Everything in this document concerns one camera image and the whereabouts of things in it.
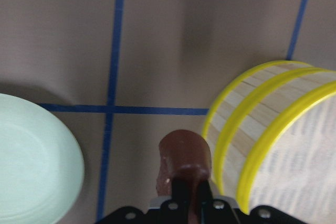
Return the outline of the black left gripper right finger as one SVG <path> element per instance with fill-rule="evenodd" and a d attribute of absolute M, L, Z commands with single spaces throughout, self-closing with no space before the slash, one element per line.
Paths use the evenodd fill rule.
<path fill-rule="evenodd" d="M 208 223 L 213 203 L 213 194 L 209 181 L 203 181 L 198 186 L 198 220 L 199 223 Z"/>

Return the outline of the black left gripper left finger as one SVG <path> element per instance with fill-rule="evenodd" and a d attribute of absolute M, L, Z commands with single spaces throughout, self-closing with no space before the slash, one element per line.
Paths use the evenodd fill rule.
<path fill-rule="evenodd" d="M 177 205 L 174 210 L 171 207 L 173 223 L 194 223 L 194 198 L 186 181 L 173 179 L 172 203 Z"/>

